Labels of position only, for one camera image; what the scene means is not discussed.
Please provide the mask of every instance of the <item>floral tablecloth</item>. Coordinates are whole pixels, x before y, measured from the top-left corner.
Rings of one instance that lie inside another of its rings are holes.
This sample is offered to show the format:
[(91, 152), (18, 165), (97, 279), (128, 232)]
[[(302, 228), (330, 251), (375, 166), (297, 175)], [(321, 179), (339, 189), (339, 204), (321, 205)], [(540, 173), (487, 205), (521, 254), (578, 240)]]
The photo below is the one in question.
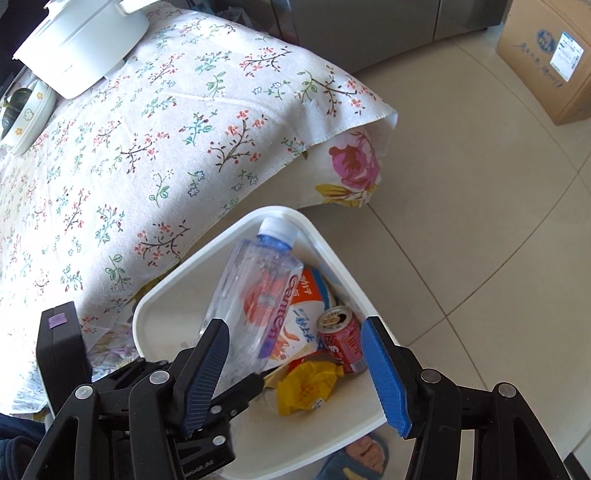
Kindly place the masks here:
[(293, 159), (314, 168), (298, 186), (308, 205), (361, 206), (379, 183), (396, 114), (359, 81), (217, 17), (163, 2), (145, 13), (150, 29), (117, 78), (60, 99), (25, 155), (0, 155), (5, 413), (46, 401), (43, 310), (75, 301), (102, 376), (137, 354), (138, 290)]

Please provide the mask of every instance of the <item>brown cardboard box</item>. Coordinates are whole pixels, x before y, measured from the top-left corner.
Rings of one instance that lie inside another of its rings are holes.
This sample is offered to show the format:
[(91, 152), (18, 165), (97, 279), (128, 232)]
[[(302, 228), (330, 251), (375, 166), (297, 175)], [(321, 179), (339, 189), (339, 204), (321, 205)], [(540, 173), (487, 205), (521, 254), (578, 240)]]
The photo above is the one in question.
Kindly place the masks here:
[(556, 125), (591, 117), (591, 0), (514, 0), (496, 50)]

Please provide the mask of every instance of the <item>white bottle cap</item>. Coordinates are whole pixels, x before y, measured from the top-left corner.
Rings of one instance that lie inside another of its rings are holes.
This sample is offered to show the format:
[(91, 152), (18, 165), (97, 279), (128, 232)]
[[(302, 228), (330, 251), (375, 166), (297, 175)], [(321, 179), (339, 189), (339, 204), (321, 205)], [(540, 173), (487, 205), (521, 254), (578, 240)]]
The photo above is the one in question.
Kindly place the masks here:
[(287, 220), (279, 217), (267, 217), (259, 228), (259, 235), (268, 235), (277, 238), (283, 243), (294, 246), (297, 238), (297, 227)]

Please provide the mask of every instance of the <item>red can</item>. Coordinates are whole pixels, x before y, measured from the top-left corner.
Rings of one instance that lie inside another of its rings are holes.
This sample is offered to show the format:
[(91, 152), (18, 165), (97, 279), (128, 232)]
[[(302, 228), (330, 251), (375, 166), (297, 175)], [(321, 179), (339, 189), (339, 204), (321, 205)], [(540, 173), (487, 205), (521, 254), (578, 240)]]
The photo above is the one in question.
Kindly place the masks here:
[(318, 319), (320, 339), (348, 374), (367, 369), (361, 351), (361, 326), (353, 311), (345, 306), (326, 310)]

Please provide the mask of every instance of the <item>blue logo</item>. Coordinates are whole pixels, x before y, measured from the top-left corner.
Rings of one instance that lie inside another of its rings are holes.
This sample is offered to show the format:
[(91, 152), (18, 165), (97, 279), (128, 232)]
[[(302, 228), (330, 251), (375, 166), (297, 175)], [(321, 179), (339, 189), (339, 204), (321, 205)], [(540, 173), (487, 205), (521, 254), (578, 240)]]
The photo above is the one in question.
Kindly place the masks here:
[(554, 53), (556, 50), (556, 40), (548, 30), (540, 30), (535, 36), (535, 40), (546, 53)]

